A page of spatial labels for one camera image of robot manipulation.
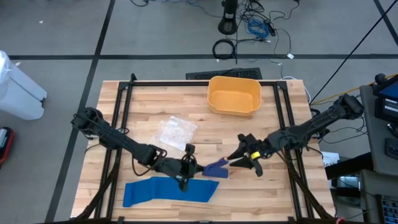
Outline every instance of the yellow cable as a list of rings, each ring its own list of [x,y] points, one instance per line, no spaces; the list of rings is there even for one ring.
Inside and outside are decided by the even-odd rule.
[[[389,76],[387,76],[386,78],[391,78],[391,77],[393,77],[394,75],[398,75],[398,73],[393,74],[393,75],[389,75]],[[326,101],[326,100],[332,99],[332,98],[334,98],[334,97],[336,97],[336,96],[340,96],[340,95],[343,95],[343,94],[351,93],[352,91],[358,90],[359,88],[360,88],[360,86],[359,86],[359,87],[356,87],[356,88],[353,88],[353,89],[350,89],[350,90],[348,90],[348,91],[346,91],[346,92],[337,93],[337,94],[335,94],[335,95],[333,95],[333,96],[329,96],[328,98],[325,98],[325,99],[322,99],[322,100],[318,100],[318,101],[312,103],[311,105],[317,105],[317,104],[319,104],[319,103],[321,103],[321,102],[324,102],[324,101]]]

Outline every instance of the white cable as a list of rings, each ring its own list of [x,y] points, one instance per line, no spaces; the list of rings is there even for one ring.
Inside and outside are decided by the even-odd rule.
[[[290,77],[290,76],[283,77],[282,79],[283,79],[283,80],[285,80],[285,79],[297,80],[296,78]],[[310,93],[308,92],[308,90],[307,90],[307,88],[305,87],[305,85],[304,85],[304,90],[305,90],[305,93],[307,94],[307,100],[308,100],[308,102],[311,102],[311,95],[310,95]]]

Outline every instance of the black metal frame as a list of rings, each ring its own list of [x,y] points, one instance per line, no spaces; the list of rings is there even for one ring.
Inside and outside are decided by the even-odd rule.
[[[112,122],[111,122],[111,125],[114,128],[116,127],[116,123],[118,121],[121,96],[122,96],[123,90],[125,90],[125,89],[127,89],[127,95],[126,95],[126,101],[124,104],[123,118],[122,118],[122,123],[121,123],[121,127],[120,127],[121,129],[126,128],[127,117],[128,117],[128,113],[129,113],[129,105],[131,102],[131,93],[132,93],[132,89],[134,86],[207,86],[209,84],[208,80],[207,81],[199,81],[199,82],[193,82],[193,81],[135,82],[135,81],[136,81],[136,77],[134,76],[134,74],[132,74],[131,81],[119,82],[118,94],[116,96],[114,113],[113,113],[113,118],[112,118]],[[274,89],[275,103],[276,103],[276,107],[277,107],[280,128],[285,127],[284,114],[282,111],[282,103],[280,102],[280,96],[279,96],[279,89],[282,90],[282,92],[284,94],[284,100],[285,100],[285,104],[286,104],[286,110],[287,110],[287,116],[289,119],[289,123],[290,123],[290,125],[294,125],[293,111],[292,111],[292,106],[290,104],[290,98],[289,98],[286,81],[259,81],[259,83],[261,84],[261,86],[272,86]],[[116,168],[117,174],[113,177],[113,181],[111,184],[111,191],[109,193],[108,207],[106,210],[106,218],[109,218],[109,219],[112,219],[114,199],[115,199],[115,195],[116,195],[116,185],[118,183],[118,172],[119,172],[119,166],[120,166],[120,160],[121,160],[121,151],[122,151],[122,149],[116,149],[114,168]],[[290,151],[285,151],[285,154],[288,159],[291,159]],[[305,184],[307,184],[307,179],[305,176],[305,169],[304,169],[302,155],[300,153],[300,150],[296,149],[295,154],[296,154],[296,158],[297,158],[298,172],[299,172],[302,180],[305,182]],[[101,184],[104,184],[106,182],[110,162],[111,162],[111,150],[107,150],[106,154],[105,154],[103,171],[102,171],[102,175],[101,175]],[[300,209],[300,200],[299,200],[299,194],[297,192],[297,186],[292,177],[290,177],[289,179],[290,179],[290,187],[292,189],[292,197],[293,197],[296,218],[301,218],[302,213],[301,213],[301,209]],[[97,206],[95,208],[94,218],[99,218],[101,216],[102,204],[103,204],[103,197],[101,197],[97,203]],[[305,198],[305,204],[306,204],[306,208],[307,208],[308,217],[314,218],[312,207],[306,198]],[[283,223],[290,223],[290,222],[291,221],[262,222],[262,223],[283,224]],[[119,220],[118,222],[114,222],[114,223],[152,224],[152,223],[159,223],[159,222],[126,222],[123,220]],[[188,223],[191,224],[191,223],[198,223],[198,222],[178,222],[178,223],[179,224],[188,224]],[[258,223],[258,222],[211,222],[211,223],[213,223],[213,224],[215,224],[215,223],[244,224],[244,223]]]

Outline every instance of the red object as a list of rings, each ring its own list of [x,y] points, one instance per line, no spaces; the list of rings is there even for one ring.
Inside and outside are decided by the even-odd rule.
[[[8,158],[8,154],[10,153],[10,148],[14,140],[14,131],[11,128],[5,128],[5,127],[0,129],[5,129],[7,131],[6,142],[0,148],[0,164],[2,164]]]

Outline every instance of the orange plastic bin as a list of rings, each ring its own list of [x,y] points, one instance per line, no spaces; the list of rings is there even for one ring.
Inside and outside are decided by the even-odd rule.
[[[251,116],[261,106],[261,85],[248,78],[213,77],[207,101],[214,113]]]

